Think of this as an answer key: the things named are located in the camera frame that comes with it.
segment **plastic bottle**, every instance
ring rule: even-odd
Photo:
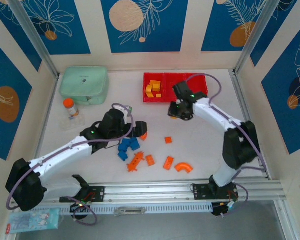
[[[76,107],[75,105],[75,101],[71,98],[66,98],[64,101],[63,101],[63,105],[64,107],[67,109],[69,115],[71,117],[74,117],[74,116],[78,116],[79,115],[79,110],[78,108]]]

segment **orange bottle cap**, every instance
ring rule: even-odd
[[[66,98],[64,101],[63,101],[63,105],[69,109],[69,108],[72,108],[74,105],[75,105],[75,101],[73,101],[71,98]]]

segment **orange curved block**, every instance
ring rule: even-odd
[[[180,162],[174,168],[178,172],[185,170],[187,173],[190,173],[194,169],[189,163],[186,162]]]
[[[146,132],[144,135],[142,135],[142,136],[140,137],[140,139],[141,139],[142,141],[145,141],[145,140],[147,139],[147,137],[148,137],[148,132]]]
[[[135,154],[135,157],[133,158],[132,162],[127,164],[128,166],[128,172],[132,172],[132,171],[138,171],[137,170],[137,166],[139,165],[139,163],[141,162],[141,160],[145,160],[144,159],[144,152],[140,151],[138,153]]]
[[[163,168],[166,170],[170,170],[173,162],[174,162],[174,158],[172,156],[168,156],[165,160]]]

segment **white table surface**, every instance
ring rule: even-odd
[[[203,71],[164,72],[200,73]],[[244,120],[228,70],[205,70],[204,72],[214,75],[222,84],[222,93],[214,103],[233,117]],[[144,156],[152,155],[155,165],[149,167],[146,161],[142,161],[137,167],[138,171],[128,172],[127,163],[131,162],[136,152],[129,149],[128,159],[123,162],[117,155],[118,148],[113,147],[101,149],[87,159],[65,165],[53,178],[79,174],[88,183],[172,181],[208,179],[218,170],[223,162],[223,134],[198,117],[194,117],[191,121],[171,119],[167,115],[169,103],[143,103],[143,74],[143,71],[109,72],[110,86],[105,103],[91,106],[79,105],[80,114],[83,114],[85,119],[85,126],[67,131],[61,130],[59,127],[60,120],[68,116],[62,104],[63,99],[59,94],[61,75],[42,141],[40,156],[67,144],[82,130],[90,127],[96,121],[101,121],[113,103],[121,103],[132,106],[132,115],[135,121],[147,122],[148,137],[144,142],[139,140],[141,148],[136,152],[143,151]],[[218,90],[218,85],[208,77],[207,86],[209,96]],[[165,143],[165,137],[168,136],[172,137],[172,144]],[[169,171],[163,168],[168,156],[174,158],[173,166]],[[193,171],[190,173],[177,172],[174,166],[181,162],[191,164]],[[255,159],[249,166],[258,167],[259,163]],[[254,170],[246,170],[240,174],[240,177],[259,176],[262,176],[261,172]]]

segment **metal frame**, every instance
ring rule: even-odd
[[[240,73],[242,67],[249,59],[253,49],[259,41],[262,33],[264,32],[268,22],[270,21],[272,14],[278,7],[281,0],[268,0],[263,11],[260,14],[259,19],[254,26],[250,37],[248,38],[245,46],[243,47],[241,56],[234,67],[234,73],[237,75]]]
[[[19,0],[7,0],[7,3],[40,58],[46,63],[49,71],[57,78],[59,76],[57,68],[24,7]]]
[[[58,71],[49,55],[47,48],[45,47],[42,39],[40,38],[38,32],[36,31],[34,25],[32,24],[29,16],[27,15],[22,4],[18,0],[7,0],[9,7],[11,8],[16,19],[19,21],[26,35],[30,39],[31,43],[35,47],[39,56],[46,63],[50,72],[58,78]],[[250,120],[251,115],[249,112],[248,105],[245,101],[244,93],[242,91],[239,79],[239,73],[244,66],[244,63],[250,57],[251,52],[256,46],[258,40],[260,39],[264,29],[266,28],[273,12],[278,6],[280,0],[269,0],[262,11],[256,26],[254,27],[250,38],[248,39],[245,47],[243,48],[242,54],[233,70],[230,70],[230,76],[232,83],[238,98],[244,119]],[[56,86],[51,97],[49,108],[46,114],[45,122],[42,129],[42,134],[36,150],[36,156],[39,154],[41,149],[42,140],[44,138],[44,133],[46,131],[47,121],[49,118],[52,100],[55,96]],[[286,196],[281,186],[279,180],[269,180],[271,179],[270,172],[264,177],[252,177],[252,178],[237,178],[236,182],[240,183],[249,191],[250,201],[274,201],[277,209],[277,214],[285,234],[286,239],[298,240],[300,239],[300,232],[291,216]],[[183,206],[191,206],[196,204],[207,204],[211,202],[221,202],[227,201],[227,199],[216,199],[216,200],[195,200],[194,194],[191,191],[191,184],[206,184],[208,180],[185,180],[185,181],[163,181],[163,182],[145,182],[145,183],[96,183],[91,184],[91,186],[105,186],[104,202],[102,203],[92,203],[92,207],[100,207],[100,211],[103,212],[105,209],[111,208],[113,210],[114,206],[127,206],[127,205],[143,205],[143,206],[163,206],[163,205],[175,205],[182,204]],[[238,188],[239,201],[244,201],[246,198],[245,192]],[[39,208],[62,208],[69,209],[69,204],[59,203],[59,201],[52,200],[43,202]],[[64,215],[68,215],[69,212],[63,211]]]
[[[279,180],[268,180],[263,177],[242,177],[235,180],[249,192],[249,201],[281,201],[286,200],[284,190]],[[113,206],[173,206],[182,204],[182,206],[191,206],[193,204],[211,204],[218,202],[227,202],[228,199],[215,200],[195,200],[192,192],[192,184],[207,184],[208,179],[194,179],[184,181],[159,181],[144,183],[91,183],[94,186],[104,186],[103,202],[94,202],[89,205],[94,208],[113,208]],[[246,193],[238,188],[239,201],[246,200]],[[34,210],[47,208],[61,208],[61,214],[69,215],[68,209],[72,203],[60,203],[58,199],[49,200],[41,203]],[[108,214],[107,211],[99,211],[100,214]]]

